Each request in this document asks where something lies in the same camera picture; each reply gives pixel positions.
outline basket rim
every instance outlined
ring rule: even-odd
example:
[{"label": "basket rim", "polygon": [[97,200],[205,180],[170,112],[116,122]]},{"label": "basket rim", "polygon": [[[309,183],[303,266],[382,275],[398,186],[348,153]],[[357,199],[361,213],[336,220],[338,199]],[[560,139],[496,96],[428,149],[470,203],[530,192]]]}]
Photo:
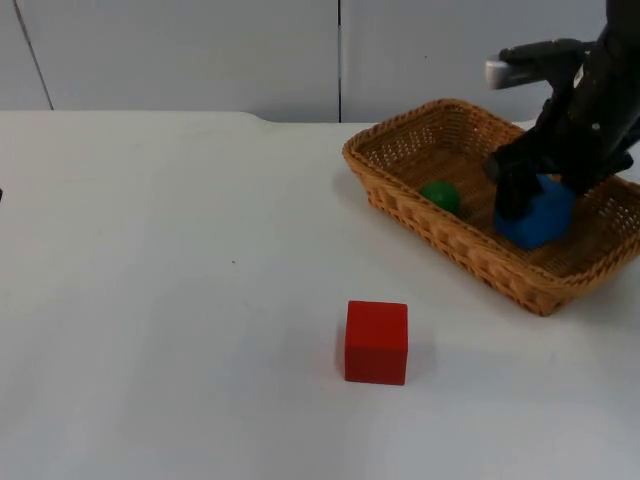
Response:
[{"label": "basket rim", "polygon": [[[402,182],[397,177],[390,175],[385,172],[381,168],[376,165],[373,165],[364,155],[357,151],[357,148],[363,144],[370,142],[373,139],[379,139],[381,135],[384,135],[398,127],[405,126],[407,123],[412,122],[420,117],[422,117],[426,112],[431,111],[435,108],[442,108],[443,106],[458,106],[466,110],[480,110],[482,114],[492,120],[503,122],[509,125],[509,127],[517,132],[524,132],[524,129],[514,125],[506,120],[498,117],[497,115],[485,110],[482,107],[477,105],[473,105],[465,100],[456,99],[456,98],[442,98],[438,100],[433,100],[424,105],[415,108],[413,110],[409,110],[408,112],[402,113],[395,117],[392,117],[388,120],[385,120],[381,123],[378,123],[356,135],[351,137],[345,144],[342,149],[342,154],[348,161],[355,162],[360,164],[361,166],[366,167],[372,173],[374,173],[378,177],[382,177],[388,184],[392,187],[399,189],[403,192],[404,195],[409,197],[411,200],[416,201],[421,204],[421,206],[430,213],[434,215],[438,215],[442,219],[446,219],[449,223],[455,226],[458,229],[462,229],[473,238],[475,241],[475,248],[482,246],[485,250],[489,251],[491,254],[497,254],[501,258],[506,258],[509,260],[509,265],[511,267],[515,267],[514,273],[524,273],[527,275],[535,275],[538,278],[538,281],[543,281],[547,286],[556,286],[556,287],[573,287],[573,286],[581,286],[585,284],[593,283],[592,275],[590,275],[594,271],[602,271],[599,277],[604,277],[605,273],[610,270],[615,269],[621,262],[611,262],[612,258],[616,257],[624,257],[624,252],[629,252],[634,250],[631,248],[634,244],[636,244],[635,248],[640,247],[640,231],[631,235],[628,239],[618,245],[616,248],[611,250],[609,253],[604,255],[601,259],[599,259],[594,264],[590,265],[586,270],[578,273],[574,273],[566,276],[558,276],[550,273],[542,267],[538,267],[535,265],[530,265],[527,262],[523,261],[522,258],[514,255],[505,247],[500,245],[490,236],[482,233],[480,230],[475,228],[474,226],[462,221],[457,216],[443,210],[433,203],[427,201],[421,195],[417,193],[412,188],[409,188],[404,182]],[[640,196],[640,186],[623,180],[618,176],[611,177],[611,181],[615,181],[619,183],[621,186],[626,188],[630,188],[635,190],[636,194]]]}]

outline green ball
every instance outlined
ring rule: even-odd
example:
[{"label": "green ball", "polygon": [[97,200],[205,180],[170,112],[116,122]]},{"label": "green ball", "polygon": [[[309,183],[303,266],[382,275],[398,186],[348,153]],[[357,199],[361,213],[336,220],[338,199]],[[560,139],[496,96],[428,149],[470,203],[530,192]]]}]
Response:
[{"label": "green ball", "polygon": [[460,194],[447,182],[431,182],[420,189],[420,195],[451,213],[460,209]]}]

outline red wooden block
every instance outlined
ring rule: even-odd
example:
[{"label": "red wooden block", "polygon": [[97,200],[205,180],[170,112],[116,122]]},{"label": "red wooden block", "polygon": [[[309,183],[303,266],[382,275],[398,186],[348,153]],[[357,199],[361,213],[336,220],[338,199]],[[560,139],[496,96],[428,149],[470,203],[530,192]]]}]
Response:
[{"label": "red wooden block", "polygon": [[404,385],[409,351],[407,306],[349,302],[344,369],[349,382]]}]

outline toy block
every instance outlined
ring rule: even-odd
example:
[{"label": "toy block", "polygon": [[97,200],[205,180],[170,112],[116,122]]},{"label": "toy block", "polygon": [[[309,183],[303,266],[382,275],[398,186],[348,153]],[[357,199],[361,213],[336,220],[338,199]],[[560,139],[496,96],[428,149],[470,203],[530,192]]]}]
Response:
[{"label": "toy block", "polygon": [[403,304],[349,302],[345,380],[404,385],[409,351],[407,316]]},{"label": "toy block", "polygon": [[493,227],[522,249],[538,248],[562,237],[571,226],[576,197],[569,188],[538,175],[542,193],[531,199],[527,215],[506,220],[494,212]]}]

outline woven basket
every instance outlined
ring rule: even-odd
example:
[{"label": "woven basket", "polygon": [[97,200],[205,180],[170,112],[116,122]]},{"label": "woven basket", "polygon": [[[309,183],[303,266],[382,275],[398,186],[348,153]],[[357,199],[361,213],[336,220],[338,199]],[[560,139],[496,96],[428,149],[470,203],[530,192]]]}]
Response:
[{"label": "woven basket", "polygon": [[[527,310],[547,316],[593,289],[640,251],[640,187],[612,177],[581,198],[570,232],[522,250],[492,226],[495,186],[482,164],[522,130],[459,100],[438,100],[347,142],[343,154],[369,202]],[[443,180],[458,215],[418,194]]]}]

